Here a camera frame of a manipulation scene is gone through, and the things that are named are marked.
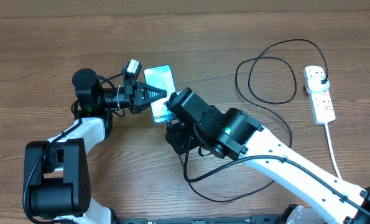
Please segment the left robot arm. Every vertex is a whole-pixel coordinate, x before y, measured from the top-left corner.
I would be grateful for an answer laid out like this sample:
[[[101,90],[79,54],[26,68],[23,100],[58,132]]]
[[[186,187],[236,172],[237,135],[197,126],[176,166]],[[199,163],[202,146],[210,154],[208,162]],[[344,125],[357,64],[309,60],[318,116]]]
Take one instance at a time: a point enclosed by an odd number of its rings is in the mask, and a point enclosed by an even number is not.
[[[119,223],[113,209],[91,196],[87,154],[109,136],[118,110],[138,114],[167,96],[137,81],[139,73],[123,72],[122,88],[104,88],[111,80],[90,68],[74,73],[73,125],[25,147],[22,206],[32,223]]]

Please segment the blue-screen Samsung smartphone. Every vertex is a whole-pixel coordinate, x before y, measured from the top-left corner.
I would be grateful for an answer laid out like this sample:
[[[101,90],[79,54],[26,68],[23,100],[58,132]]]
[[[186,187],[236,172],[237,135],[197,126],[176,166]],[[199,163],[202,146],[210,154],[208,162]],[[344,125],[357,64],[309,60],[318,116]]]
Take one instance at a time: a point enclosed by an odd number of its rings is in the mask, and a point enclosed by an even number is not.
[[[165,98],[151,103],[153,122],[165,123],[175,120],[176,116],[165,105],[165,102],[169,100],[171,94],[176,92],[170,65],[147,68],[144,70],[144,78],[148,85],[167,92],[167,96]]]

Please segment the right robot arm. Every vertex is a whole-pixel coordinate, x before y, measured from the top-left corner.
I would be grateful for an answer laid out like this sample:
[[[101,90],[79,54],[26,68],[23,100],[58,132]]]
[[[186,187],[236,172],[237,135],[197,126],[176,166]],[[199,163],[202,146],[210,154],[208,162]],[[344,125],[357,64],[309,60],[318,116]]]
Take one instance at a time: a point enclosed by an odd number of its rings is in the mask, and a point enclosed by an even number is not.
[[[258,170],[309,204],[326,223],[370,223],[370,187],[341,180],[304,158],[275,137],[246,112],[220,112],[190,88],[172,93],[165,102],[178,123],[167,127],[166,141],[179,155],[197,147],[230,158],[215,170],[193,179],[201,181],[239,163]]]

